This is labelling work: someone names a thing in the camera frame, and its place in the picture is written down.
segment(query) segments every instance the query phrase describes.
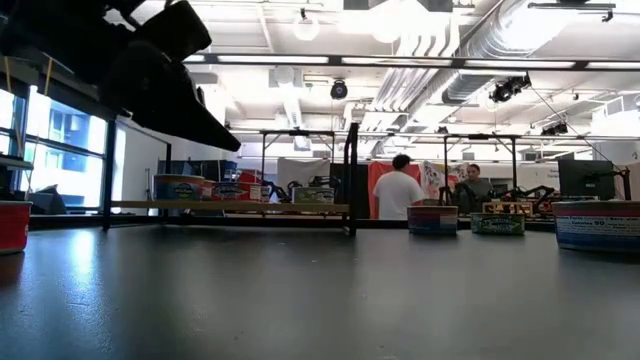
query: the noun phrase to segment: white shirt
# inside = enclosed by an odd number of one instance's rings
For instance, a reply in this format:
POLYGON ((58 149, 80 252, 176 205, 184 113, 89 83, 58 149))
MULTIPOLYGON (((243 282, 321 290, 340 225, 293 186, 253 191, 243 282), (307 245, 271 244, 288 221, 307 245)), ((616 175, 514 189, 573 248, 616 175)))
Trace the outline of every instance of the white shirt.
POLYGON ((386 173, 378 179, 373 195, 380 199, 380 220, 407 220, 407 208, 425 198, 416 179, 402 171, 386 173))

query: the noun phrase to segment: poster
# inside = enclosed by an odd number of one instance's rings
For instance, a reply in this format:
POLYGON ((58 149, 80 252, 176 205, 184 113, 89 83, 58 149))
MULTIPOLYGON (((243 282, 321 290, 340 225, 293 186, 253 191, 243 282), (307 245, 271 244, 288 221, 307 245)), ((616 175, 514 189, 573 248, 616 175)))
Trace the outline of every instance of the poster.
MULTIPOLYGON (((467 178, 467 164, 449 166, 449 179, 447 181, 451 191, 455 185, 467 178)), ((435 164, 425 161, 421 166, 422 188, 425 190, 427 199, 439 199, 440 187, 444 186, 444 164, 435 164)))

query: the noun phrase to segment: man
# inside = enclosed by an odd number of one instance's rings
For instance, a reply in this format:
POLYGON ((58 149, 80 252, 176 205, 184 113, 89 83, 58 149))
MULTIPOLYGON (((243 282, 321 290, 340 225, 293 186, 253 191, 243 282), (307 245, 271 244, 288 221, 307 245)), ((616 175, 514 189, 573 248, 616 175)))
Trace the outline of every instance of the man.
POLYGON ((460 213, 468 214, 472 212, 482 212, 482 203, 488 201, 489 193, 493 190, 491 183, 484 179, 480 179, 480 166, 471 164, 467 167, 467 179, 462 181, 473 191, 475 195, 474 206, 471 207, 467 192, 456 187, 454 198, 457 199, 460 213))
POLYGON ((380 220, 407 220, 407 208, 425 198, 416 179, 407 175, 411 158, 397 155, 393 158, 393 171, 378 179, 373 188, 380 220))

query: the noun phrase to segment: black camera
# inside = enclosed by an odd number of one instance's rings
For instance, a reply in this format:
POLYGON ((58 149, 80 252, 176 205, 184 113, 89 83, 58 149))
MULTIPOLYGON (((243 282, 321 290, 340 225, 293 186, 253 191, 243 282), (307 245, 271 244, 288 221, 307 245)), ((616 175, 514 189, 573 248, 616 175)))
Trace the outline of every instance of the black camera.
POLYGON ((331 87, 331 98, 334 100, 342 100, 347 97, 347 93, 349 90, 347 89, 347 85, 344 83, 344 80, 336 80, 333 82, 333 86, 331 87))

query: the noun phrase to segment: dark table surface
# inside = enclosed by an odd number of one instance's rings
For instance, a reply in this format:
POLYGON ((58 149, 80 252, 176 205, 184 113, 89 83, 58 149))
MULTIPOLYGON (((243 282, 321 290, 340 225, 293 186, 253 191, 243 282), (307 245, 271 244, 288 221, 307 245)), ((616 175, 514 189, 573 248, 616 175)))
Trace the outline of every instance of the dark table surface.
POLYGON ((546 233, 148 226, 0 257, 0 359, 637 360, 639 329, 640 261, 546 233))

